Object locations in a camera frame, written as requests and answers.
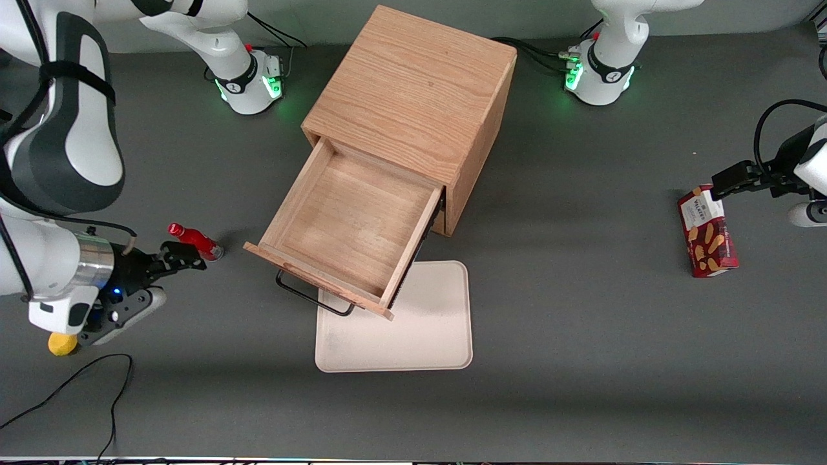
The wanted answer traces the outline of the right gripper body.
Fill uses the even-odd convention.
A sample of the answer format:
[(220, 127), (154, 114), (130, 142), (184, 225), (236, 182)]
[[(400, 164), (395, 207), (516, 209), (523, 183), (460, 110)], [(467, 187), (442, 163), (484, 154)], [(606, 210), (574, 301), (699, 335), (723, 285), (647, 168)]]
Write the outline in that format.
[(62, 335), (98, 332), (122, 320), (118, 304), (141, 288), (141, 271), (114, 255), (60, 256), (33, 273), (30, 323)]

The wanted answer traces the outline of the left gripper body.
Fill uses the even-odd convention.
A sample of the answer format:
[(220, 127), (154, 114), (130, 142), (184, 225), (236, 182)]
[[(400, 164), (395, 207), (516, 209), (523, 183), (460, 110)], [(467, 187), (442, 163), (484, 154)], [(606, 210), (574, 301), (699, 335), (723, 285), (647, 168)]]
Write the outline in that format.
[(777, 159), (782, 173), (809, 197), (788, 210), (788, 221), (798, 227), (824, 227), (826, 127), (810, 126), (792, 136), (779, 148)]

